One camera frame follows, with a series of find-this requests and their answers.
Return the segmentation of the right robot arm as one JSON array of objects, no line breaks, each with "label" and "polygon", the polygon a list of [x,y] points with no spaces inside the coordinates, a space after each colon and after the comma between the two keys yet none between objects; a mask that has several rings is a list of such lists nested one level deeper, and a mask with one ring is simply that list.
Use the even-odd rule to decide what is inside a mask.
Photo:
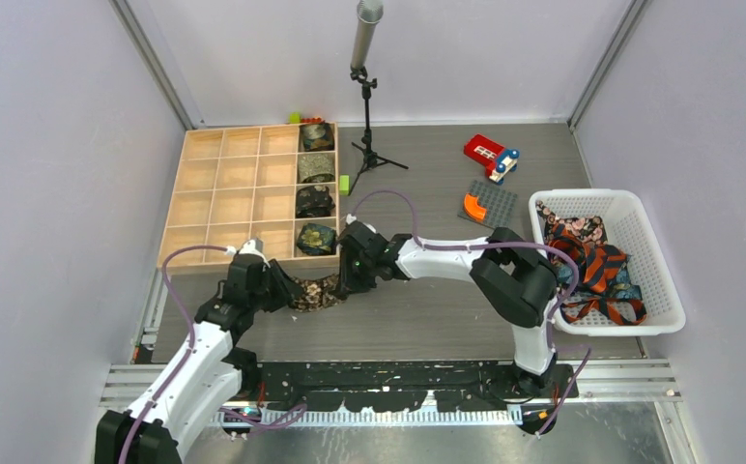
[{"label": "right robot arm", "polygon": [[387,239],[361,221],[347,225],[338,242],[338,298],[366,293],[381,280],[437,277],[473,284],[511,326],[518,390],[535,397],[553,385],[557,354],[545,327],[545,312],[558,287],[557,272],[534,243],[505,227],[464,241],[413,234]]}]

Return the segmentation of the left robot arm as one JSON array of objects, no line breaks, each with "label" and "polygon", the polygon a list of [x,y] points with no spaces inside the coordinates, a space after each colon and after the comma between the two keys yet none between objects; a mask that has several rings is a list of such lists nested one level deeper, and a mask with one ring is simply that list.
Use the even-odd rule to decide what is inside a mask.
[{"label": "left robot arm", "polygon": [[186,318],[188,335],[157,379],[122,412],[107,411],[96,431],[97,463],[181,463],[217,410],[258,392],[255,353],[239,347],[260,311],[302,294],[258,238],[222,248],[231,262],[216,293]]}]

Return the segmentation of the brown floral black tie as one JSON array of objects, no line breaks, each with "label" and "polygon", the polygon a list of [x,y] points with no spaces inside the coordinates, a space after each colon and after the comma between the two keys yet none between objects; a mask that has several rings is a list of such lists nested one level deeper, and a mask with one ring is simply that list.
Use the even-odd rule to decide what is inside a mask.
[{"label": "brown floral black tie", "polygon": [[327,275],[316,279],[305,279],[292,276],[302,293],[289,305],[297,312],[316,312],[335,305],[343,300],[333,294],[339,281],[339,274]]}]

